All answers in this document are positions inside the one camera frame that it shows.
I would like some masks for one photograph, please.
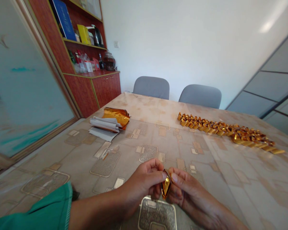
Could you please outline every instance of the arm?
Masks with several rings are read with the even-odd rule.
[[[100,229],[110,222],[131,217],[146,195],[160,197],[160,183],[167,177],[163,168],[158,159],[149,160],[139,165],[121,187],[73,202],[69,229]]]
[[[247,227],[215,199],[190,174],[170,168],[172,182],[169,199],[178,204],[196,223],[205,229],[241,229]]]

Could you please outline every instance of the patterned tablecloth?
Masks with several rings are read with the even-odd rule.
[[[250,229],[288,229],[287,135],[255,116],[130,93],[106,106],[130,113],[126,131],[105,142],[89,134],[88,118],[45,144],[0,179],[0,217],[27,211],[68,180],[80,198],[115,189],[141,162],[156,157],[167,169],[189,172]],[[260,129],[286,153],[273,155],[182,127],[179,112]],[[102,117],[103,108],[94,115]],[[109,228],[200,229],[178,206],[148,197],[130,220]]]

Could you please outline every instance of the gray chair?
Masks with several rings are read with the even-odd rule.
[[[163,78],[142,76],[135,81],[133,93],[168,100],[170,85]]]
[[[179,101],[218,109],[220,108],[221,98],[221,91],[215,87],[188,85],[183,89]]]

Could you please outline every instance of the frosted glass door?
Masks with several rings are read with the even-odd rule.
[[[0,153],[7,157],[74,117],[14,4],[0,0]]]

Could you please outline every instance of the wall outlet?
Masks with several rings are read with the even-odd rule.
[[[115,47],[115,48],[119,48],[119,43],[118,43],[118,41],[114,41],[114,47]]]

